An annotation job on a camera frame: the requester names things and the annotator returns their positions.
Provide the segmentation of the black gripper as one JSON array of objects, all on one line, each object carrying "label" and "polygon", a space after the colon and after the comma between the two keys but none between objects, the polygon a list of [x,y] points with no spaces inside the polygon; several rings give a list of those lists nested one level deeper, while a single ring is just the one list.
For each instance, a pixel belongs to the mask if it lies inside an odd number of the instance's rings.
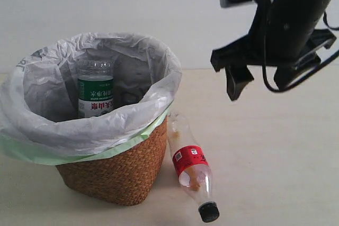
[{"label": "black gripper", "polygon": [[316,53],[324,47],[329,49],[336,36],[329,29],[315,29],[301,52],[293,58],[269,55],[267,37],[263,38],[260,48],[253,46],[249,35],[245,35],[231,44],[212,51],[210,62],[216,72],[222,69],[226,73],[226,92],[231,101],[239,99],[243,89],[254,80],[248,66],[260,66],[262,77],[268,90],[274,90],[267,78],[267,67],[276,67],[274,82],[277,90],[291,90],[337,58],[332,54],[321,61]]}]

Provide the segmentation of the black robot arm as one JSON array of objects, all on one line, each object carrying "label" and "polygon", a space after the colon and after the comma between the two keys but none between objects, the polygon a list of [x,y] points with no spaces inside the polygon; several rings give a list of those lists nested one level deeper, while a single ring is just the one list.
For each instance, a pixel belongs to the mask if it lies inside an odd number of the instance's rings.
[{"label": "black robot arm", "polygon": [[326,20],[331,0],[219,0],[222,8],[249,2],[257,5],[246,35],[213,50],[210,62],[215,71],[226,73],[226,92],[235,101],[253,75],[249,66],[260,66],[267,89],[287,92],[305,82],[333,62],[338,53],[326,60],[317,54],[336,41],[334,27],[317,29]]}]

